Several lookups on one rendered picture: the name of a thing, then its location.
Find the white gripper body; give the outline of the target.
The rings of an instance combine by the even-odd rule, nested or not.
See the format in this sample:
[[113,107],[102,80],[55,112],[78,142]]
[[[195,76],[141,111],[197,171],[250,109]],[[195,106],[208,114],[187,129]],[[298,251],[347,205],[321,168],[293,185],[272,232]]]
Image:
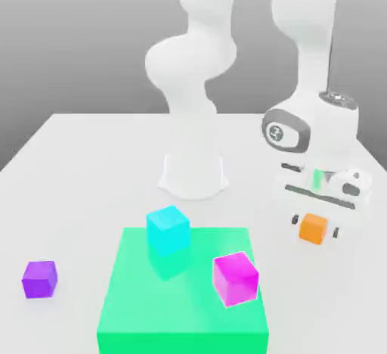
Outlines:
[[332,228],[360,228],[369,216],[371,182],[360,175],[323,177],[318,190],[297,176],[273,180],[273,196],[292,215],[313,213],[328,219]]

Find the small orange cube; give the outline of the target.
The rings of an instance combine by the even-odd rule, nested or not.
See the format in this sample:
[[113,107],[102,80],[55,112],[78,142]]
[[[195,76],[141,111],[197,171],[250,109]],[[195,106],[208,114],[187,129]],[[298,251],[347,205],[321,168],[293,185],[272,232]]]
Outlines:
[[327,233],[328,220],[325,217],[307,213],[299,227],[299,238],[321,245]]

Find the small magenta cube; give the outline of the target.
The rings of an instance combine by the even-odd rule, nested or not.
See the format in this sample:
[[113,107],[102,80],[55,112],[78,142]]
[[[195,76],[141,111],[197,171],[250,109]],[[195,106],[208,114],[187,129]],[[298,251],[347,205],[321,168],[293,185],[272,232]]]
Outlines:
[[212,285],[225,308],[258,298],[259,271],[244,251],[215,257]]

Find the small cyan cube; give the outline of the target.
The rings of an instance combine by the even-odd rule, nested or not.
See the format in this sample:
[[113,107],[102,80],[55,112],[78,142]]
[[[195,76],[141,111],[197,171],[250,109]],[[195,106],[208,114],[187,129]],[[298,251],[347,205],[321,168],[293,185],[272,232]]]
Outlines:
[[176,206],[148,213],[147,240],[161,256],[168,256],[190,245],[190,220]]

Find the small purple cube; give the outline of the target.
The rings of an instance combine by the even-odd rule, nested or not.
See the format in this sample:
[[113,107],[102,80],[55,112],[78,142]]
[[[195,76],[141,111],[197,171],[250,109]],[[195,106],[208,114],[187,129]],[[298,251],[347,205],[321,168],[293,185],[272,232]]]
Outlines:
[[28,262],[22,277],[27,299],[49,298],[57,285],[57,269],[54,261]]

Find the large green box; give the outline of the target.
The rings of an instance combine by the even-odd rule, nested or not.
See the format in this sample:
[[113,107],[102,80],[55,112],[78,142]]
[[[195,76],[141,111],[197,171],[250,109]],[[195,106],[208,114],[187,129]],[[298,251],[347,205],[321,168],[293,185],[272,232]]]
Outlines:
[[99,354],[267,354],[262,298],[225,307],[215,257],[252,257],[246,228],[192,228],[191,245],[162,258],[145,228],[124,228],[97,328]]

